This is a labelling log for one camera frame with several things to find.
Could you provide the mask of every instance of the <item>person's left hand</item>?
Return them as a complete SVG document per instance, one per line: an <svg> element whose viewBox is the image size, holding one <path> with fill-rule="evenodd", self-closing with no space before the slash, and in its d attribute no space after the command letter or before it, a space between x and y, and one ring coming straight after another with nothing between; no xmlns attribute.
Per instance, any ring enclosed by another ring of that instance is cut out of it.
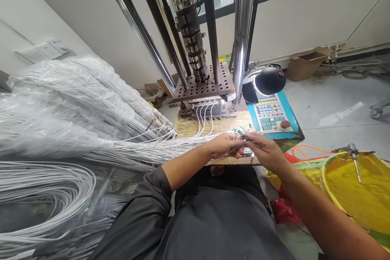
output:
<svg viewBox="0 0 390 260"><path fill-rule="evenodd" d="M244 140L232 133L222 133L203 144L206 151L211 154L211 158L218 159L229 153L230 156L240 158L244 154Z"/></svg>

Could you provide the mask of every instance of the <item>keypad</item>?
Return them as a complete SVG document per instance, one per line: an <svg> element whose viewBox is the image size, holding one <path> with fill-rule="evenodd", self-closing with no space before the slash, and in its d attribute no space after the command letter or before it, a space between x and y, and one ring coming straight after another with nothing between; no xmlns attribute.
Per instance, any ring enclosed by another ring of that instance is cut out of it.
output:
<svg viewBox="0 0 390 260"><path fill-rule="evenodd" d="M277 129L278 121L284 121L281 105L275 99L263 100L256 104L263 130Z"/></svg>

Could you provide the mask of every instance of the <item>gray floor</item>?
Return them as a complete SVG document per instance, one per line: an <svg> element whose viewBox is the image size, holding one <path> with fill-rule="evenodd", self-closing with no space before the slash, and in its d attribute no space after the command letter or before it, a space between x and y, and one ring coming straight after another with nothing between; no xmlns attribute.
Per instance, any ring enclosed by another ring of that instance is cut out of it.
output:
<svg viewBox="0 0 390 260"><path fill-rule="evenodd" d="M390 82L374 77L352 80L337 75L316 81L287 81L284 90L305 135L302 144L332 150L354 143L359 150L374 150L377 156L390 160L390 108L378 120L369 117L371 105L390 98ZM160 112L175 121L177 108L164 106ZM308 158L322 155L311 148L304 151ZM254 168L268 199L277 198L262 167ZM305 227L277 225L276 229L296 259L318 258L321 249Z"/></svg>

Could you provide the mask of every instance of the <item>sleeve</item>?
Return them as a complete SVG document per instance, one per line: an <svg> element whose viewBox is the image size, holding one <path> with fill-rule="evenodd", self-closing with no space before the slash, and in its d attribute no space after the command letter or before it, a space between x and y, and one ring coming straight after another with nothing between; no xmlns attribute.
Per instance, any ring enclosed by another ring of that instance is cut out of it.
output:
<svg viewBox="0 0 390 260"><path fill-rule="evenodd" d="M146 174L90 259L144 259L163 236L171 196L161 167Z"/></svg>

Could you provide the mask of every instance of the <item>cart wheel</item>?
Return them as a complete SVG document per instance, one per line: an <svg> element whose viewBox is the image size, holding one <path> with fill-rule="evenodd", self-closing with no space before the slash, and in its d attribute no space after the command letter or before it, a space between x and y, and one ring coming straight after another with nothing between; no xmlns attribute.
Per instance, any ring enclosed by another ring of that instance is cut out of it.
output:
<svg viewBox="0 0 390 260"><path fill-rule="evenodd" d="M379 119L382 116L383 111L381 110L371 110L370 117L373 119Z"/></svg>

